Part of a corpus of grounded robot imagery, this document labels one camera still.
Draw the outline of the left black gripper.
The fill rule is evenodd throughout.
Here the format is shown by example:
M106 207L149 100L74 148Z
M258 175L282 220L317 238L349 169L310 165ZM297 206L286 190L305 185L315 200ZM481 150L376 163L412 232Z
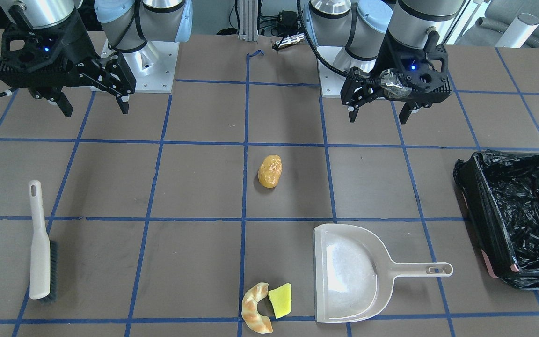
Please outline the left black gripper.
M415 104L429 107L443 102L451 94L447 70L448 54L439 44L436 30L421 33L426 41L419 48L397 41L385 34L376 62L370 72L352 67L341 89L341 101L348 105L349 121L354 123L359 107L377 98L405 102L399 122L404 125L415 111Z

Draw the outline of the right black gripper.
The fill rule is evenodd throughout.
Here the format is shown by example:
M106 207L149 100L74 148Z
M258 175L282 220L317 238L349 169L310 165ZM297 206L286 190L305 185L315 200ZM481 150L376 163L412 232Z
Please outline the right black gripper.
M64 117L73 106L62 87L95 86L116 97L123 115L129 113L129 95L135 77L118 53L102 58L76 9L54 25L37 28L25 9L11 9L14 22L2 35L0 79L13 88L56 101Z

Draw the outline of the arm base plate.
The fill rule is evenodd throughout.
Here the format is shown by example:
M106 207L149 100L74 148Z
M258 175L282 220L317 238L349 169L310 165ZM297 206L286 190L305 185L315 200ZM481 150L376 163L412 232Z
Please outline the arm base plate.
M171 93L180 43L173 41L139 41L131 43L140 49L123 52L137 93Z
M338 70L349 73L352 67L356 67L361 72L359 77L368 78L375 66L380 47L381 42L351 47L352 55L344 45L319 45L317 51L325 61ZM321 96L341 98L340 93L346 78L331 71L320 60L317 61L317 70L320 76Z

